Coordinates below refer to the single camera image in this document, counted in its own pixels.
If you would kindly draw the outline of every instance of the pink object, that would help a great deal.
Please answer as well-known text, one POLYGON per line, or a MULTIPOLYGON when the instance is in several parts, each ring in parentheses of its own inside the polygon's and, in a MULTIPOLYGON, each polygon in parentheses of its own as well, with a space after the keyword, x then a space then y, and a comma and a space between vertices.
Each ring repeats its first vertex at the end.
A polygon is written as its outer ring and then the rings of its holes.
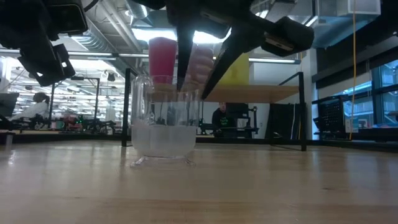
POLYGON ((172 84, 177 42, 165 37, 149 40, 149 75, 155 83, 172 84))
POLYGON ((206 83, 213 65, 213 50, 209 47, 194 44, 185 81, 206 83))

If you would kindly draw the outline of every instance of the wooden shelf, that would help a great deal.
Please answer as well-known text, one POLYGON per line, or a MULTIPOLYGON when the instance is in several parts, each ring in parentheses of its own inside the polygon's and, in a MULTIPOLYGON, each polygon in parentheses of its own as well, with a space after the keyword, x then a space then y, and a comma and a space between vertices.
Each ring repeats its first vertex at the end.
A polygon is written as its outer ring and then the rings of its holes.
MULTIPOLYGON (((165 95, 172 98, 175 94, 175 85, 156 84, 155 89, 158 94, 152 95, 154 101, 164 100, 165 95)), ((276 103, 298 92, 298 86, 218 85, 205 102, 276 103)))

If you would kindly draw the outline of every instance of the water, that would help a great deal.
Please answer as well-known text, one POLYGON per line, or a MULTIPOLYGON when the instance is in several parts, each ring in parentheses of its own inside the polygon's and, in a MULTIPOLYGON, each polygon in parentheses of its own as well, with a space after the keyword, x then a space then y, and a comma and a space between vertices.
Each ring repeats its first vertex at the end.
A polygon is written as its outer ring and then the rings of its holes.
POLYGON ((134 125, 131 140, 142 156, 185 156, 195 147, 197 127, 134 125))

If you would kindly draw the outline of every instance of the black shirt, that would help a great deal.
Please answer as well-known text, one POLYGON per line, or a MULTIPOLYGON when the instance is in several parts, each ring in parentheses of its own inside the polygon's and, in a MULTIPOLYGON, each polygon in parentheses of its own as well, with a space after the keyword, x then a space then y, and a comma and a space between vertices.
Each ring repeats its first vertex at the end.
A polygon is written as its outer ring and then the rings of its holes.
POLYGON ((214 111, 211 123, 218 128, 234 128, 235 120, 227 117, 225 112, 222 112, 219 108, 214 111))

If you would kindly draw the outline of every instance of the glass base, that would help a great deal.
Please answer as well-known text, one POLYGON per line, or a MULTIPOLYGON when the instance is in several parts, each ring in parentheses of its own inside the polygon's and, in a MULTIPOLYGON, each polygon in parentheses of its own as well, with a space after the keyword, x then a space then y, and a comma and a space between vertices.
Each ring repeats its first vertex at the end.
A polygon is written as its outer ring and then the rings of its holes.
POLYGON ((130 167, 155 166, 155 167, 173 167, 173 166, 195 166, 196 164, 190 161, 186 156, 173 157, 154 157, 142 156, 137 161, 130 164, 130 167))

